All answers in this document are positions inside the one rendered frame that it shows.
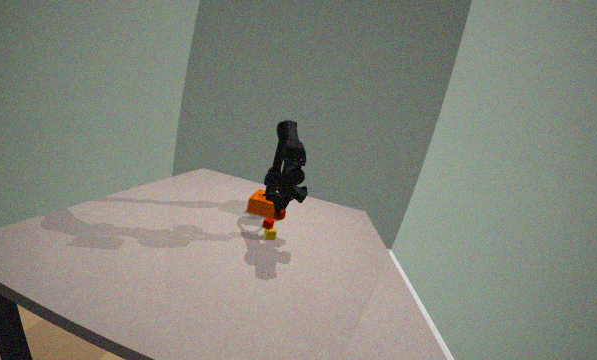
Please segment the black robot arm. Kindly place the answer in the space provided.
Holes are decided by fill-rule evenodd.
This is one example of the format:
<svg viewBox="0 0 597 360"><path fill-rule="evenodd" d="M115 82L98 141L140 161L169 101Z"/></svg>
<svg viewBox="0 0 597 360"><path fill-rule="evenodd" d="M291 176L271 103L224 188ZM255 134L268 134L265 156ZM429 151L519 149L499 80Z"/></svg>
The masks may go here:
<svg viewBox="0 0 597 360"><path fill-rule="evenodd" d="M306 163L306 152L303 143L299 141L297 133L297 123L293 121L279 122L276 128L278 135L278 144L274 157L273 166L268 170L264 179L266 185L266 194L275 191L279 187L280 181L278 179L281 175L289 180L292 186L288 191L287 197L291 196L299 203L302 203L308 195L307 187L296 186L301 184L305 179L305 174L301 170ZM286 159L287 158L287 159ZM301 161L300 161L301 160ZM281 173L282 162L284 162Z"/></svg>

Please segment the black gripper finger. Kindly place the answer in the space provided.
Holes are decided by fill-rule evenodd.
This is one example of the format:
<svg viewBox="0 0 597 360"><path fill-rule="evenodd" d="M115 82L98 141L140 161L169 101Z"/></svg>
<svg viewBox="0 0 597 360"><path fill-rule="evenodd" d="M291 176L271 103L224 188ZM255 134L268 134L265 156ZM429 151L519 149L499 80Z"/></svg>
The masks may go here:
<svg viewBox="0 0 597 360"><path fill-rule="evenodd" d="M279 215L280 215L280 212L281 212L281 210L282 210L282 207L283 207L283 205L284 205L285 203L287 203L287 201L285 201L285 202L284 202L283 204L281 204L281 205L277 205L277 204L273 203L273 204L274 204L274 208L275 208L275 212L276 212L276 215L277 215L277 216L279 216Z"/></svg>
<svg viewBox="0 0 597 360"><path fill-rule="evenodd" d="M286 200L285 200L285 201L287 201L287 203L285 203L285 204L283 205L282 209L283 209L283 210L285 210L285 209L286 209L286 207L288 206L289 202L290 202L291 200L293 200L293 199L294 199L293 197L291 197L291 198L288 198L288 197L287 197L287 198L286 198Z"/></svg>

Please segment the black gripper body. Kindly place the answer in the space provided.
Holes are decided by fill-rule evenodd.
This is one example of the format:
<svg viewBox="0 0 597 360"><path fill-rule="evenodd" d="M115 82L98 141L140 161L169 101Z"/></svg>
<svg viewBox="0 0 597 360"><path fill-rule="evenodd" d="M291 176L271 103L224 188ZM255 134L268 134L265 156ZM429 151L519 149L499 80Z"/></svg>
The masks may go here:
<svg viewBox="0 0 597 360"><path fill-rule="evenodd" d="M290 186L292 186L293 184L291 184L289 182L289 180L287 178L283 177L282 175L278 179L278 181L280 181L280 183L279 183L279 187L276 188L276 191L278 191L279 193L272 191L272 192L266 194L265 199L267 201L270 201L277 205L281 205L285 202L285 200L287 198L288 191L290 189Z"/></svg>

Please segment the yellow cube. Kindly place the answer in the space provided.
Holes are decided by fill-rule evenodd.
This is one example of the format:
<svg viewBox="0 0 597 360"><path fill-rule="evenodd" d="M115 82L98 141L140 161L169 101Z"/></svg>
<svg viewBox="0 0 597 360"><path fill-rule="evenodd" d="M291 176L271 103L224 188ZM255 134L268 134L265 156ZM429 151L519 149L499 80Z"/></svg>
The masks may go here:
<svg viewBox="0 0 597 360"><path fill-rule="evenodd" d="M265 240L275 240L276 230L274 227L269 230L265 228L263 235L264 235Z"/></svg>

